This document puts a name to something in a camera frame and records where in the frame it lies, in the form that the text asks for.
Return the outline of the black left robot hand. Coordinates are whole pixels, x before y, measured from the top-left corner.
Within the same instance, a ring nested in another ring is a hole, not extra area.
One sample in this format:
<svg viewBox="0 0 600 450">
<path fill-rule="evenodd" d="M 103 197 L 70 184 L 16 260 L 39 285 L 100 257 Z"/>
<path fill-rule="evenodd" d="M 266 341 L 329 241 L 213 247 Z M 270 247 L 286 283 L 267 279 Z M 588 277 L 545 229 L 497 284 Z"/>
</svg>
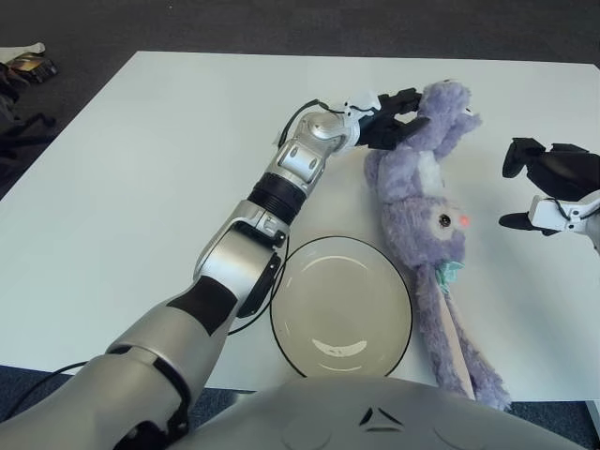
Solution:
<svg viewBox="0 0 600 450">
<path fill-rule="evenodd" d="M 358 118 L 360 135 L 356 144 L 377 150 L 394 150 L 428 124 L 427 117 L 415 117 L 409 122 L 397 119 L 399 114 L 416 113 L 421 98 L 422 94 L 415 88 L 408 88 L 394 95 L 371 97 L 365 106 L 345 104 L 350 117 Z"/>
</svg>

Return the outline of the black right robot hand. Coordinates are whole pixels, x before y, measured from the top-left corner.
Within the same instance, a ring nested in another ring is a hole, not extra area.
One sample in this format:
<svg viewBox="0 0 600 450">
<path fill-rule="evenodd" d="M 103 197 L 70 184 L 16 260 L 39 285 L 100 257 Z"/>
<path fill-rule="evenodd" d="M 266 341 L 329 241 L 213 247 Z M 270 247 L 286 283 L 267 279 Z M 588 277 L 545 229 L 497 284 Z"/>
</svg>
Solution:
<svg viewBox="0 0 600 450">
<path fill-rule="evenodd" d="M 543 191 L 526 213 L 500 217 L 505 228 L 538 231 L 545 236 L 560 232 L 599 237 L 599 156 L 571 143 L 546 148 L 533 138 L 515 138 L 506 153 L 502 176 L 521 171 Z"/>
</svg>

